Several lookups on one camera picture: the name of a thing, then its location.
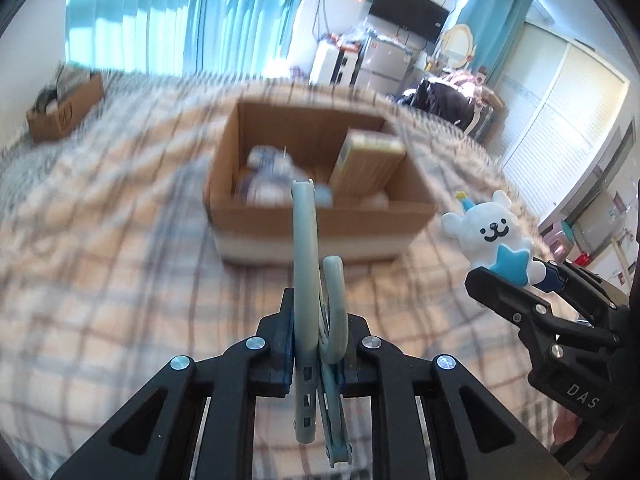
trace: white wardrobe door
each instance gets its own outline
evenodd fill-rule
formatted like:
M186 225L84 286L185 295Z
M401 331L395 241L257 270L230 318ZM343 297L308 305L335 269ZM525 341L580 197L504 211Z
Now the white wardrobe door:
M624 91L622 79L572 46L546 103L588 143L599 147L609 133L610 120L617 113Z
M590 151L584 137L545 105L503 171L531 211L544 218L580 177Z
M503 162L524 133L545 97L566 49L566 41L525 23L516 46L495 86L505 103L498 113L484 147Z
M578 183L609 134L626 85L571 46L540 113L503 167L541 219Z

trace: small cardboard box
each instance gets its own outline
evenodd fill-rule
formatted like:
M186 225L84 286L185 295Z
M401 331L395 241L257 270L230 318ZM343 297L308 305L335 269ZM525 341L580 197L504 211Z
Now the small cardboard box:
M67 99L59 102L58 109L52 113L42 114L32 108L27 112L27 122L33 140L44 142L63 139L103 97L102 76L94 74Z
M404 142L395 135L350 128L329 177L334 196L366 197L380 192L405 153Z
M219 254L240 264L293 261L292 206L248 205L234 197L238 176L254 146L285 149L316 182L326 184L350 128L395 134L378 115L239 100L229 115L209 167L204 204ZM318 208L319 256L347 262L400 255L436 213L428 186L410 155L386 183L385 209L336 200Z

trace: ceiling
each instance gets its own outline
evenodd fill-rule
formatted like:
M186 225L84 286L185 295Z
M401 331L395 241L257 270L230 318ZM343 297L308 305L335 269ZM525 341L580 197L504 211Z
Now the ceiling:
M638 72L604 14L593 0L539 0L555 24L552 28L593 47L629 78Z

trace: round mirror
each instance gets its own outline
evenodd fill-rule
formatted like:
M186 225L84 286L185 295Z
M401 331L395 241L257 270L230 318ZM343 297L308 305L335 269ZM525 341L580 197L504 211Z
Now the round mirror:
M474 37L468 25L455 25L442 36L440 51L449 58L448 65L460 68L474 49Z

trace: white bear figurine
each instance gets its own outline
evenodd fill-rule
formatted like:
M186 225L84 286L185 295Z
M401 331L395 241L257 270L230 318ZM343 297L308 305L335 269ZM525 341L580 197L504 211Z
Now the white bear figurine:
M518 286L535 285L545 279L545 264L532 259L533 241L522 235L505 192L498 190L492 202L477 205L463 192L456 197L465 214L444 214L442 229L458 239L472 269L485 267Z

